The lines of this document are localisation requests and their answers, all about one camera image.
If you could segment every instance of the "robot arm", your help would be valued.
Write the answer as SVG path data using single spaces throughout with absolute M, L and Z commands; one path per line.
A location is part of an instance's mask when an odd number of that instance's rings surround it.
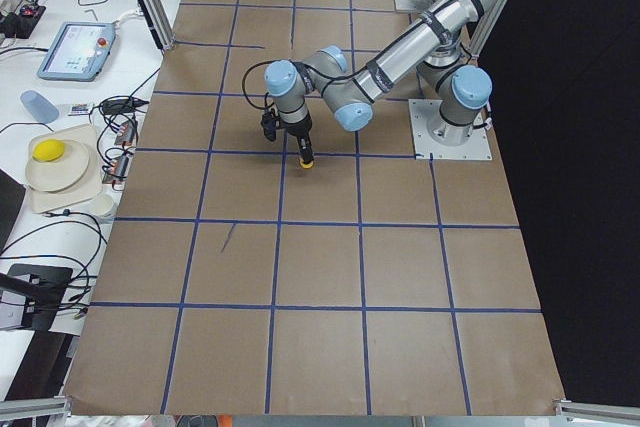
M 462 70 L 458 69 L 462 65 L 460 29 L 468 22 L 477 21 L 495 2 L 437 0 L 404 33 L 351 75 L 346 75 L 346 59 L 335 46 L 315 52 L 302 62 L 281 60 L 269 65 L 265 82 L 274 99 L 280 126 L 298 140 L 302 166 L 310 167 L 313 163 L 309 139 L 312 122 L 304 96 L 314 90 L 320 93 L 345 130 L 357 131 L 371 120 L 371 104 L 419 66 L 419 72 L 441 96 L 452 97 L 451 102 L 446 98 L 443 102 L 449 110 L 445 121 L 453 127 L 462 125 L 468 118 L 472 123 L 477 109 L 486 104 L 490 80 L 487 93 L 488 76 L 483 71 L 486 78 L 477 72 L 470 77 L 465 74 L 457 87 L 456 78 L 452 78 L 455 76 L 450 74 Z M 479 85 L 478 92 L 470 92 L 469 85 Z

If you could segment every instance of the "white table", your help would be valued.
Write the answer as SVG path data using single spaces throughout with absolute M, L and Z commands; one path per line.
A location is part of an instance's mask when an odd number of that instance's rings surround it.
M 82 0 L 83 3 L 99 2 L 101 0 Z M 167 17 L 173 24 L 180 0 L 162 0 Z M 109 0 L 108 2 L 91 7 L 81 7 L 76 0 L 40 0 L 40 4 L 47 10 L 29 39 L 17 40 L 12 46 L 30 46 L 49 48 L 60 25 L 66 21 L 83 22 L 113 22 L 124 12 L 137 7 L 136 0 Z M 0 79 L 2 79 L 2 110 L 0 128 L 13 122 L 34 122 L 20 102 L 20 94 L 33 89 L 40 92 L 56 105 L 72 103 L 98 103 L 114 95 L 129 95 L 149 75 L 160 67 L 162 53 L 156 48 L 153 38 L 142 17 L 123 22 L 118 29 L 111 55 L 102 72 L 93 82 L 60 82 L 45 81 L 36 76 L 43 58 L 43 52 L 17 51 L 0 57 Z M 136 97 L 149 99 L 153 92 L 155 77 L 136 92 Z M 54 130 L 61 130 L 76 125 L 86 124 L 86 116 L 69 117 L 61 109 L 60 117 L 49 124 Z M 101 118 L 94 115 L 94 121 L 100 126 Z M 0 135 L 0 168 L 11 175 L 16 181 L 26 183 L 24 167 L 28 158 L 29 141 L 48 131 L 42 126 L 14 126 Z M 109 132 L 104 136 L 102 150 L 113 145 L 114 135 Z M 120 194 L 110 187 L 103 187 L 103 192 L 113 195 L 119 201 Z M 72 206 L 73 210 L 88 212 L 88 202 Z M 20 216 L 14 226 L 9 242 L 19 236 L 42 225 L 58 219 L 48 219 L 34 214 L 28 205 L 22 206 Z M 102 224 L 103 233 L 108 238 L 111 225 Z M 69 255 L 80 260 L 88 260 L 95 246 L 97 235 L 79 225 L 66 224 L 46 229 L 15 247 L 7 255 L 58 254 Z M 104 248 L 92 263 L 89 272 L 97 275 L 104 255 Z M 0 260 L 0 272 L 6 273 L 9 267 L 17 261 Z M 58 259 L 38 259 L 25 261 L 26 263 L 42 263 L 54 266 L 73 266 L 70 262 Z M 68 291 L 66 300 L 77 291 Z M 89 293 L 83 299 L 88 302 Z M 65 332 L 79 335 L 82 331 L 83 320 L 74 319 L 73 313 L 58 314 L 51 328 L 55 332 Z M 6 393 L 20 365 L 33 332 L 13 331 L 0 332 L 0 399 Z

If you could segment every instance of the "tiled table surface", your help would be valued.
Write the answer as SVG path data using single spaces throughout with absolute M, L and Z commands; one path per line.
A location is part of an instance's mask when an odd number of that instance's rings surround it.
M 413 159 L 414 76 L 317 153 L 267 142 L 252 64 L 409 23 L 392 0 L 183 0 L 65 392 L 78 414 L 548 414 L 562 386 L 495 139 Z M 261 69 L 249 79 L 256 101 Z

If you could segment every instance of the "yellow object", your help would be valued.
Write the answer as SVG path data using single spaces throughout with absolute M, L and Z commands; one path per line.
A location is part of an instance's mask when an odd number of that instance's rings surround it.
M 53 162 L 64 154 L 64 142 L 56 139 L 43 140 L 33 149 L 33 158 L 39 162 Z
M 311 162 L 309 162 L 308 164 L 305 164 L 304 161 L 301 158 L 300 159 L 300 167 L 302 167 L 303 169 L 310 169 L 311 167 L 313 167 L 313 160 Z

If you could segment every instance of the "yellow lemon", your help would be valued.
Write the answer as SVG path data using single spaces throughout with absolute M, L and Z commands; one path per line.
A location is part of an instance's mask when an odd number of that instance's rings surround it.
M 40 162 L 52 162 L 64 154 L 64 142 L 56 139 L 43 140 L 33 149 L 33 158 Z

